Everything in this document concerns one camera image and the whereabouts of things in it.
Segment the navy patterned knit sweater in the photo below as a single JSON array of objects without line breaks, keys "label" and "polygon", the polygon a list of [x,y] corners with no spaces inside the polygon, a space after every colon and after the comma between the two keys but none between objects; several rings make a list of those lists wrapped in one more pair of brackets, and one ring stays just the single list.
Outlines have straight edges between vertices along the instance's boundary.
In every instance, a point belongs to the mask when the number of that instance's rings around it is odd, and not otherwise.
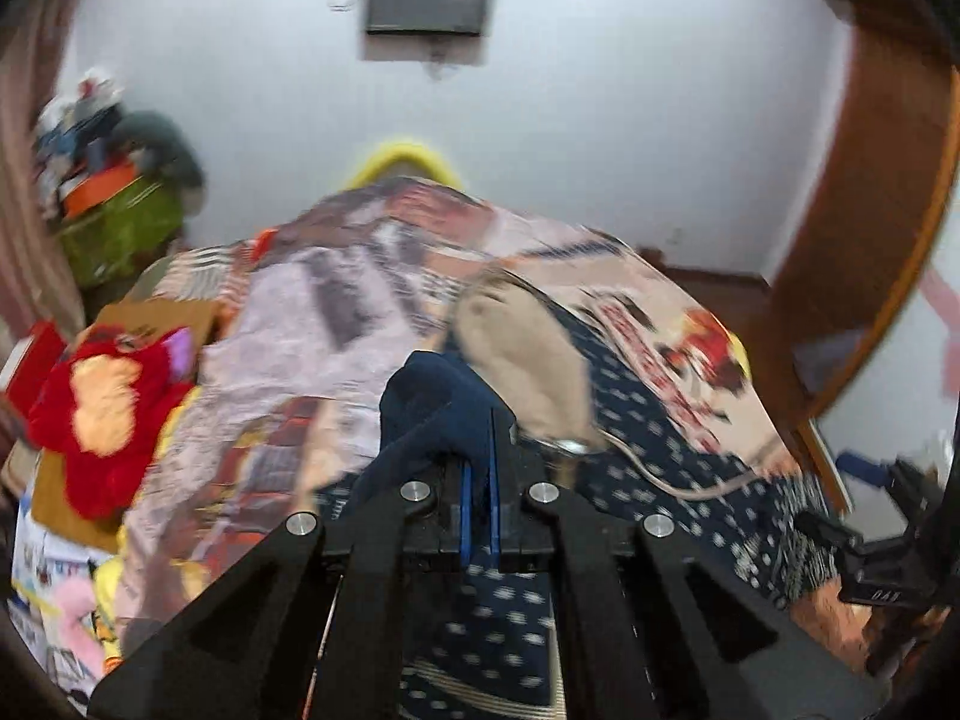
[{"label": "navy patterned knit sweater", "polygon": [[573,440],[558,481],[625,520],[664,514],[780,608],[835,575],[791,517],[822,507],[745,369],[739,344],[678,289],[542,298],[505,273],[444,298],[334,275],[314,302],[358,453],[386,434],[381,395],[415,349],[462,359],[506,403],[528,439]]}]

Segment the orange box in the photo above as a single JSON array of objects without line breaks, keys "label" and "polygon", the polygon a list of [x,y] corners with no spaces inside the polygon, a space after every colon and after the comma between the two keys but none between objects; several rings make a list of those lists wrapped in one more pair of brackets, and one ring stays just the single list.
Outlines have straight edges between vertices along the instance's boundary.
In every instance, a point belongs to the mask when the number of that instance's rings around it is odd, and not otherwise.
[{"label": "orange box", "polygon": [[65,218],[73,220],[82,216],[91,208],[112,199],[138,178],[139,170],[132,163],[108,167],[103,172],[86,177],[65,195]]}]

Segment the newspaper print bed cover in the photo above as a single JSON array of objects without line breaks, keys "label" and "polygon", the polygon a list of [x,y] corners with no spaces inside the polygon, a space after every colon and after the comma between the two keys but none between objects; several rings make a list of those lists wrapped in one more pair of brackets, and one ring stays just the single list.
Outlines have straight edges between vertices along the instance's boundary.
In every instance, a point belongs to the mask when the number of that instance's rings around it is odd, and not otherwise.
[{"label": "newspaper print bed cover", "polygon": [[[331,371],[331,340],[314,302],[325,278],[370,278],[377,288],[407,286],[438,299],[493,273],[556,302],[661,284],[685,293],[612,236],[413,177],[322,200],[279,227],[262,255],[245,257],[242,271],[239,314],[203,351],[199,388],[125,514],[116,596],[124,652],[238,561],[224,535],[257,479],[278,481],[286,502],[332,499],[373,461],[377,442],[370,458],[359,456]],[[871,615],[839,600],[836,567],[830,582],[784,609],[828,652],[864,665]]]}]

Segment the yellow pillow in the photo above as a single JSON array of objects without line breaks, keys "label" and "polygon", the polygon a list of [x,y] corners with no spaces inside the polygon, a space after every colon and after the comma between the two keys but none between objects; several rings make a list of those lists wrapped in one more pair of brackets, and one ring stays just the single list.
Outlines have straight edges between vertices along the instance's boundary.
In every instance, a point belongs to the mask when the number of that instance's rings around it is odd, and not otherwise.
[{"label": "yellow pillow", "polygon": [[416,177],[423,177],[427,181],[447,185],[455,190],[464,188],[449,161],[444,160],[438,151],[415,140],[392,140],[377,145],[370,156],[364,158],[348,177],[345,188],[353,190],[381,181],[401,167],[409,167]]}]

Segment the green storage box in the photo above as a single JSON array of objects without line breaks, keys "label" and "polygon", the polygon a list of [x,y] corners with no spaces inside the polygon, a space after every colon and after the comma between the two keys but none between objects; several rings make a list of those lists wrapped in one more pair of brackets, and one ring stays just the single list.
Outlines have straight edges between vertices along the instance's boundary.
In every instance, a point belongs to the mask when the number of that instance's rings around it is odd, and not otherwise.
[{"label": "green storage box", "polygon": [[139,177],[75,220],[55,237],[76,286],[91,289],[135,277],[179,236],[184,210],[178,192],[163,181]]}]

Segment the grey plush toy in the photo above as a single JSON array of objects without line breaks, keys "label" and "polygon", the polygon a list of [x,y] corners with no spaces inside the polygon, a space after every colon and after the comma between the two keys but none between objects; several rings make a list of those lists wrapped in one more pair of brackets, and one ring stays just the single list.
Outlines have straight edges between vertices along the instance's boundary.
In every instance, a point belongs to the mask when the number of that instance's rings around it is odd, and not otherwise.
[{"label": "grey plush toy", "polygon": [[180,188],[199,190],[205,174],[181,129],[153,110],[129,112],[110,132],[109,143],[132,158],[140,171]]}]

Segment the red plush toy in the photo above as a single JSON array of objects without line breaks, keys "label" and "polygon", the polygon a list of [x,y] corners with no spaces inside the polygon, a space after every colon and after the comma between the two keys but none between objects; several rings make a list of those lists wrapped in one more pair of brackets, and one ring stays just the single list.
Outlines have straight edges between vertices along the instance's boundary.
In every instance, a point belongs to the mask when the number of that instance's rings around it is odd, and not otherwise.
[{"label": "red plush toy", "polygon": [[187,327],[153,340],[94,325],[57,362],[29,411],[32,444],[64,461],[65,497],[86,520],[127,509],[172,410],[194,388]]}]

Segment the wooden wardrobe frame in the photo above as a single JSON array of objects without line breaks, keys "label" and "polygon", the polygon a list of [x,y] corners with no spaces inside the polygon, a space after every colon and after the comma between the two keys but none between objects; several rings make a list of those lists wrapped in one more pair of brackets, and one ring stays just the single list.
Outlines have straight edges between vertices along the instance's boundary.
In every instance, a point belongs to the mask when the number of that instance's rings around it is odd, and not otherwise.
[{"label": "wooden wardrobe frame", "polygon": [[814,390],[820,416],[907,300],[958,160],[958,62],[929,0],[830,0],[851,30],[844,93],[811,204],[773,286],[794,343],[859,332]]}]

